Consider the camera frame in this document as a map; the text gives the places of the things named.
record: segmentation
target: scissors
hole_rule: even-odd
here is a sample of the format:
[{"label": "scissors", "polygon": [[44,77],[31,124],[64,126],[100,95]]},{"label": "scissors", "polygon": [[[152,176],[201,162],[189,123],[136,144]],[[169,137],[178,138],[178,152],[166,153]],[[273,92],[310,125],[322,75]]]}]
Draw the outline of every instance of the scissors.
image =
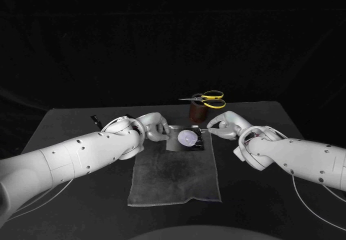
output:
[{"label": "scissors", "polygon": [[208,91],[202,94],[202,96],[196,96],[194,98],[181,98],[179,100],[188,101],[199,101],[209,108],[222,109],[227,106],[227,102],[222,100],[224,93],[222,91]]}]

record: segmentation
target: brown cup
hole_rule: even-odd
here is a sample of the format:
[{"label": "brown cup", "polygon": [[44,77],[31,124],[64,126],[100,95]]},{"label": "brown cup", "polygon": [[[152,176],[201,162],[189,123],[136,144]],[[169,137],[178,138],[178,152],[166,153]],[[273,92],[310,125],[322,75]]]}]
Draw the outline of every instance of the brown cup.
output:
[{"label": "brown cup", "polygon": [[[196,96],[204,95],[202,93],[198,93],[192,96],[195,98]],[[206,120],[208,117],[208,106],[201,101],[191,101],[191,107],[189,107],[189,119],[195,123],[202,123]]]}]

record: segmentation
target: table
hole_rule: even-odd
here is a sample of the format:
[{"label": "table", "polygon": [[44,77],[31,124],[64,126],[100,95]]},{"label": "table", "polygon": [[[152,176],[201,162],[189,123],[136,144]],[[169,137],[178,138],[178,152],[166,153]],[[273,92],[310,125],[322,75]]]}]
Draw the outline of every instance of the table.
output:
[{"label": "table", "polygon": [[[195,125],[189,110],[191,105],[52,109],[23,153],[100,131],[93,115],[106,125],[126,114],[137,118],[160,112],[170,125]],[[279,102],[228,103],[222,109],[209,109],[201,128],[206,128],[209,120],[225,111],[238,113],[253,125],[270,126],[290,138],[303,138]],[[234,154],[238,141],[214,135],[212,145],[222,203],[191,200],[186,204],[168,206],[127,206],[136,158],[119,160],[93,174],[77,178],[44,207],[9,221],[0,229],[0,239],[127,240],[153,230],[185,225],[231,226],[281,239],[345,239],[346,232],[309,212],[297,197],[292,176],[279,165],[271,164],[264,171],[258,171]],[[309,189],[316,188],[315,202],[319,206],[319,201],[326,201],[323,195],[328,191],[316,183],[302,179],[299,182]],[[64,184],[35,206],[62,188]]]}]

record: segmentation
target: yellow scissors handle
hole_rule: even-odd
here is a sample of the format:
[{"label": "yellow scissors handle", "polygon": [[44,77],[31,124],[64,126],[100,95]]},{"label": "yellow scissors handle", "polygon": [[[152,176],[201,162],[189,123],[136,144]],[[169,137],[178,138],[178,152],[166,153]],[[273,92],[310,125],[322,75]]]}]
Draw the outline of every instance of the yellow scissors handle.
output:
[{"label": "yellow scissors handle", "polygon": [[224,92],[212,90],[212,91],[205,92],[202,97],[206,99],[222,99]]},{"label": "yellow scissors handle", "polygon": [[206,99],[202,103],[212,109],[222,109],[227,106],[227,102],[222,99]]}]

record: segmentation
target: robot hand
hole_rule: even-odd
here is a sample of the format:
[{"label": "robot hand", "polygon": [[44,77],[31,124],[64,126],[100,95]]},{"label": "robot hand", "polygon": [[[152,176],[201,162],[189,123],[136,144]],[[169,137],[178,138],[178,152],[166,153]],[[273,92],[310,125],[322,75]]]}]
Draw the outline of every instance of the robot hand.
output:
[{"label": "robot hand", "polygon": [[[219,129],[211,128],[218,122]],[[232,111],[224,112],[206,125],[209,133],[230,140],[237,140],[237,135],[241,136],[250,127],[253,127],[250,122]]]},{"label": "robot hand", "polygon": [[140,116],[136,120],[139,120],[140,123],[143,124],[146,136],[152,141],[159,142],[170,139],[168,135],[163,135],[163,130],[169,134],[170,128],[166,118],[162,116],[159,112],[152,112]]}]

